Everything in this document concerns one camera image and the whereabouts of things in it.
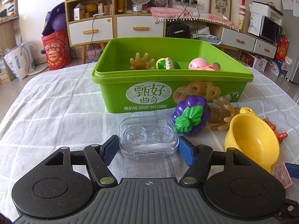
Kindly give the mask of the orange brown toy figure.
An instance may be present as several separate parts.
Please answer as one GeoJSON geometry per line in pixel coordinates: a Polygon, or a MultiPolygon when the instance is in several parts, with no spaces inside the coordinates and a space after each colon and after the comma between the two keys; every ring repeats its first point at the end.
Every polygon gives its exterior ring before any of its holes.
{"type": "Polygon", "coordinates": [[[284,129],[282,129],[282,132],[279,133],[276,129],[275,124],[272,124],[272,122],[270,122],[270,120],[267,117],[265,117],[263,119],[263,121],[273,130],[274,134],[277,137],[279,144],[281,144],[283,142],[283,140],[288,137],[288,134],[284,129]]]}

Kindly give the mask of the purple toy grape bunch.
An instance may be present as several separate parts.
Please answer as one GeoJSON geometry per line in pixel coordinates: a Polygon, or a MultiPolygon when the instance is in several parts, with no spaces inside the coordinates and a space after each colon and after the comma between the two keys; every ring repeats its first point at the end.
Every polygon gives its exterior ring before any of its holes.
{"type": "Polygon", "coordinates": [[[201,132],[211,117],[211,109],[203,96],[188,96],[180,101],[171,116],[177,133],[201,132]]]}

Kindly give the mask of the tan splayed rubber toy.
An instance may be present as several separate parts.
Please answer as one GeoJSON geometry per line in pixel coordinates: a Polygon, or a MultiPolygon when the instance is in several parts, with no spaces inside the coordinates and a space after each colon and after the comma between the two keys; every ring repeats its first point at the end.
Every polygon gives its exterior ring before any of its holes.
{"type": "Polygon", "coordinates": [[[212,124],[211,129],[228,130],[233,117],[240,113],[240,108],[233,107],[224,97],[214,99],[213,103],[219,106],[219,108],[210,108],[211,117],[208,122],[212,124]]]}

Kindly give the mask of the clear contact lens case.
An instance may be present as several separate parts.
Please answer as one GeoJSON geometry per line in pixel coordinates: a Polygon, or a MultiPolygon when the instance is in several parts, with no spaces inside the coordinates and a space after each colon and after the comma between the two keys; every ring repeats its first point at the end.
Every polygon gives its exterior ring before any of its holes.
{"type": "Polygon", "coordinates": [[[120,124],[120,150],[127,158],[170,157],[178,145],[174,123],[166,116],[129,117],[120,124]]]}

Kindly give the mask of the yellow toy pot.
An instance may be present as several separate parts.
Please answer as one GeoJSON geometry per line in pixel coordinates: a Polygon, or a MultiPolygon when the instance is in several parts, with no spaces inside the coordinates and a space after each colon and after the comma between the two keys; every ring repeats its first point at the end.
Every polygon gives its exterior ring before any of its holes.
{"type": "Polygon", "coordinates": [[[248,107],[242,107],[232,118],[224,148],[238,149],[269,173],[280,155],[274,131],[248,107]]]}

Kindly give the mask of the green plastic cookie box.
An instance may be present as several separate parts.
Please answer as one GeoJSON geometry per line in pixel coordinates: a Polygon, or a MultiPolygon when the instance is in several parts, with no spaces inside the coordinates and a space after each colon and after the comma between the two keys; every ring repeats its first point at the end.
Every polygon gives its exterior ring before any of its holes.
{"type": "Polygon", "coordinates": [[[92,72],[110,113],[153,111],[175,107],[188,96],[203,96],[212,102],[231,96],[237,102],[252,72],[238,61],[204,41],[182,38],[115,38],[108,42],[92,72]],[[136,53],[148,60],[171,58],[181,69],[131,70],[136,53]],[[220,71],[189,70],[195,58],[210,65],[218,62],[220,71]]]}

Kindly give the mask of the pink pig toy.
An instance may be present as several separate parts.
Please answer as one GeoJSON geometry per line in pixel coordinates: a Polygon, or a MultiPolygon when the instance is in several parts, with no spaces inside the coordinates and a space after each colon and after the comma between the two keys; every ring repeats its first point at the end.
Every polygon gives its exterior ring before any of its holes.
{"type": "Polygon", "coordinates": [[[189,63],[189,70],[220,71],[221,66],[218,62],[212,65],[205,58],[195,58],[189,63]]]}

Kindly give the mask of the tan rubber toy in box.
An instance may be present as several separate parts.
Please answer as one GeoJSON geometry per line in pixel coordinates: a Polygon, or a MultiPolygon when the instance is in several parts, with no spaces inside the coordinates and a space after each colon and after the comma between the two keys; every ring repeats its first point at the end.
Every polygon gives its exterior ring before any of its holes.
{"type": "Polygon", "coordinates": [[[156,67],[153,66],[155,60],[150,59],[148,60],[148,53],[145,53],[142,57],[140,57],[140,53],[136,53],[135,58],[130,59],[130,69],[131,70],[150,70],[155,69],[156,67]]]}

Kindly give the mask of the red printed bucket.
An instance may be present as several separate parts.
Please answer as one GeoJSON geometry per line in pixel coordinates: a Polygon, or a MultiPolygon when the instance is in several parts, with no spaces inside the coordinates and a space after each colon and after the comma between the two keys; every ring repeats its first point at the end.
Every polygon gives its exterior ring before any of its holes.
{"type": "Polygon", "coordinates": [[[46,55],[50,70],[62,69],[71,63],[67,30],[56,31],[41,39],[43,42],[41,53],[46,55]]]}

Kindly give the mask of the white shopping bag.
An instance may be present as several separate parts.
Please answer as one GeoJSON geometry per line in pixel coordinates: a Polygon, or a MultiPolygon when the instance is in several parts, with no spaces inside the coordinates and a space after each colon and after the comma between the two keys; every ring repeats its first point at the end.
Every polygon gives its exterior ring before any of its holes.
{"type": "Polygon", "coordinates": [[[5,49],[4,60],[13,74],[21,81],[34,71],[34,61],[30,47],[35,46],[22,42],[12,49],[5,49]]]}

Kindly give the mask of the black bag under shelf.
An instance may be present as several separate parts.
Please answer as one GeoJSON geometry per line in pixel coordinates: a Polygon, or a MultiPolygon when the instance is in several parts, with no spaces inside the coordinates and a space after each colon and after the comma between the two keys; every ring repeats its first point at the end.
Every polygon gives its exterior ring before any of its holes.
{"type": "Polygon", "coordinates": [[[183,23],[169,23],[166,25],[166,37],[190,39],[190,28],[183,23]]]}

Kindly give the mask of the wooden cabinet with white drawers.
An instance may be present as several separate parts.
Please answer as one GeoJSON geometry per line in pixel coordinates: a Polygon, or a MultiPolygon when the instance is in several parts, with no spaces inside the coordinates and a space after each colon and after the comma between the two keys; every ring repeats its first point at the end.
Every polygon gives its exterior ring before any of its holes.
{"type": "Polygon", "coordinates": [[[68,39],[71,47],[105,47],[113,38],[163,37],[166,24],[155,21],[151,13],[118,12],[119,0],[65,0],[68,39]]]}

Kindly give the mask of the pink checked cloth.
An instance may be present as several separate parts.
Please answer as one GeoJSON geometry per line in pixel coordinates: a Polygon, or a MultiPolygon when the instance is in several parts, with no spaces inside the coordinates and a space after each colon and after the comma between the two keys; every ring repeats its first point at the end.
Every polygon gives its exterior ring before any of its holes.
{"type": "Polygon", "coordinates": [[[175,9],[175,8],[164,8],[164,7],[150,7],[151,12],[155,21],[178,21],[178,20],[199,20],[210,22],[214,24],[221,24],[235,31],[239,31],[238,27],[228,19],[218,17],[209,13],[201,11],[191,11],[188,9],[175,9]]]}

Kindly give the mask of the white printer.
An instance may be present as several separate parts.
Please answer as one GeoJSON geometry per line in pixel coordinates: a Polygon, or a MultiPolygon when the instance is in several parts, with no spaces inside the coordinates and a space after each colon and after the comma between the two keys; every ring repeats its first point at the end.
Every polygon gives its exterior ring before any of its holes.
{"type": "Polygon", "coordinates": [[[273,21],[276,21],[278,23],[278,20],[283,19],[283,13],[276,9],[274,6],[271,6],[269,4],[264,4],[259,1],[253,1],[249,5],[250,11],[252,13],[258,13],[261,15],[264,15],[273,21]]]}

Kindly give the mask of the framed cartoon girl picture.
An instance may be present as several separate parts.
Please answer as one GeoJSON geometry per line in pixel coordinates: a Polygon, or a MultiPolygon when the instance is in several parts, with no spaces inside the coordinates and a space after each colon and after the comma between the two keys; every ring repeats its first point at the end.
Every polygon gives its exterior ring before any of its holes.
{"type": "Polygon", "coordinates": [[[230,20],[232,0],[209,0],[209,13],[230,20]]]}

